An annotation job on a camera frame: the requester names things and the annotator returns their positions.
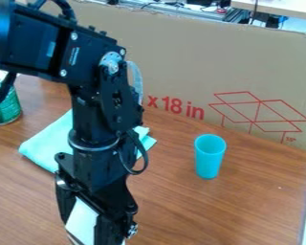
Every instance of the tin can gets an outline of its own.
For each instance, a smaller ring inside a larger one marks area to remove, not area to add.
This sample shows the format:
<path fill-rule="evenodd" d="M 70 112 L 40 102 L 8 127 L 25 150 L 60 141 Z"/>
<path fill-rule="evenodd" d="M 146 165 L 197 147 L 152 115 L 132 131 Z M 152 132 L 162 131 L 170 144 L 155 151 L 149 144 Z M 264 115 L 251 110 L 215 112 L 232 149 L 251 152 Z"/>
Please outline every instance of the tin can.
<path fill-rule="evenodd" d="M 6 77 L 7 72 L 0 71 L 0 87 Z M 0 125 L 12 123 L 21 115 L 21 106 L 14 87 L 12 87 L 7 97 L 0 103 Z"/>

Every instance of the cardboard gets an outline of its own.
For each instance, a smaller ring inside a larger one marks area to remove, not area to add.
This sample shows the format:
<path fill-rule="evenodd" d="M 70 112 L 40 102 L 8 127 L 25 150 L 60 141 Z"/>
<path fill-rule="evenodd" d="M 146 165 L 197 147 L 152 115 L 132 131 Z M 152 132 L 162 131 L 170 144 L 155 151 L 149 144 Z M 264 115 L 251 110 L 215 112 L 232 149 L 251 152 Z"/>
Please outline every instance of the cardboard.
<path fill-rule="evenodd" d="M 306 150 L 306 34 L 70 3 L 127 48 L 146 106 Z"/>

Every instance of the screw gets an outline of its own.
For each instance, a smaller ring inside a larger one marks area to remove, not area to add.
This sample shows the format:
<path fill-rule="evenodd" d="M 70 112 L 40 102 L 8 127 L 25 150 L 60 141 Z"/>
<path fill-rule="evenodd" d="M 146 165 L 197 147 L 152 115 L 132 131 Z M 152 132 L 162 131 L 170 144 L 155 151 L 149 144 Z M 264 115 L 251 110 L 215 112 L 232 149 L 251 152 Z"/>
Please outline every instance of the screw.
<path fill-rule="evenodd" d="M 78 39 L 78 34 L 75 33 L 75 32 L 73 32 L 73 33 L 71 34 L 71 38 L 72 38 L 73 41 L 76 41 L 76 40 Z"/>
<path fill-rule="evenodd" d="M 58 153 L 57 157 L 58 157 L 58 159 L 63 160 L 65 156 L 64 156 L 63 153 Z"/>
<path fill-rule="evenodd" d="M 124 49 L 121 49 L 121 50 L 120 50 L 120 54 L 121 54 L 122 56 L 124 56 L 124 55 L 125 55 L 125 50 L 124 50 Z"/>
<path fill-rule="evenodd" d="M 60 75 L 64 78 L 64 77 L 67 77 L 67 71 L 65 69 L 61 70 L 60 71 Z"/>

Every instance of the black cable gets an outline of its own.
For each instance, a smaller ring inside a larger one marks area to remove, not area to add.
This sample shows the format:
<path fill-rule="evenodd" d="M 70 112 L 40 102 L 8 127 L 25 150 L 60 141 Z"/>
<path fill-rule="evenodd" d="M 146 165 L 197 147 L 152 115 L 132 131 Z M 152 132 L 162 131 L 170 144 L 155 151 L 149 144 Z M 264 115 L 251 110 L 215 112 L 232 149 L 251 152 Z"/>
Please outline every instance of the black cable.
<path fill-rule="evenodd" d="M 151 2 L 151 3 L 147 3 L 147 4 L 144 4 L 143 6 L 141 6 L 141 10 L 146 8 L 147 6 L 150 6 L 152 4 L 161 4 L 161 0 L 160 1 L 155 1 L 155 2 Z"/>
<path fill-rule="evenodd" d="M 10 89 L 13 87 L 16 79 L 16 73 L 8 73 L 5 79 L 2 81 L 0 87 L 0 103 L 6 99 Z"/>
<path fill-rule="evenodd" d="M 254 10 L 251 16 L 251 23 L 250 25 L 252 25 L 252 23 L 254 22 L 256 15 L 257 15 L 257 7 L 258 7 L 258 0 L 255 0 L 255 5 L 254 5 Z"/>
<path fill-rule="evenodd" d="M 140 141 L 138 134 L 133 130 L 128 130 L 127 131 L 127 135 L 129 136 L 129 138 L 133 141 L 133 143 L 135 144 L 135 147 L 140 151 L 140 153 L 142 154 L 144 163 L 143 163 L 143 167 L 141 170 L 134 170 L 129 168 L 128 164 L 124 162 L 123 156 L 122 156 L 122 152 L 120 151 L 120 149 L 118 149 L 118 154 L 119 154 L 119 158 L 120 158 L 120 162 L 123 165 L 124 169 L 127 170 L 128 173 L 132 174 L 132 175 L 139 175 L 141 173 L 143 173 L 147 167 L 148 167 L 148 156 L 147 156 L 147 152 L 144 148 L 144 146 L 142 145 L 142 142 Z"/>
<path fill-rule="evenodd" d="M 63 15 L 65 15 L 68 19 L 76 20 L 75 12 L 66 0 L 51 0 L 51 1 L 57 4 L 61 8 Z M 34 10 L 39 10 L 40 8 L 43 7 L 43 5 L 46 2 L 47 0 L 37 0 L 33 4 L 30 4 L 29 6 Z"/>

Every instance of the wooden table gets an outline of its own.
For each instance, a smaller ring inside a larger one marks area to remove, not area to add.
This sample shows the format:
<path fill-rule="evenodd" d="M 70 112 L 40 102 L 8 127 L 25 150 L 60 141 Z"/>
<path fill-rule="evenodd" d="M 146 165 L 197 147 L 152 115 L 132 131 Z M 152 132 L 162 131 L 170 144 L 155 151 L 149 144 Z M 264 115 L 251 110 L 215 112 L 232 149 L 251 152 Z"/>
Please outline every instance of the wooden table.
<path fill-rule="evenodd" d="M 63 85 L 21 77 L 24 114 L 0 127 L 0 245 L 68 244 L 55 202 L 53 175 L 17 152 L 18 146 L 70 108 Z M 130 245 L 291 245 L 306 216 L 306 152 L 216 125 L 147 109 L 158 144 L 151 165 L 129 178 L 140 212 Z M 221 174 L 194 173 L 193 140 L 202 133 L 226 139 Z"/>
<path fill-rule="evenodd" d="M 253 11 L 255 1 L 231 0 L 231 6 Z M 257 11 L 306 19 L 306 0 L 258 0 Z"/>

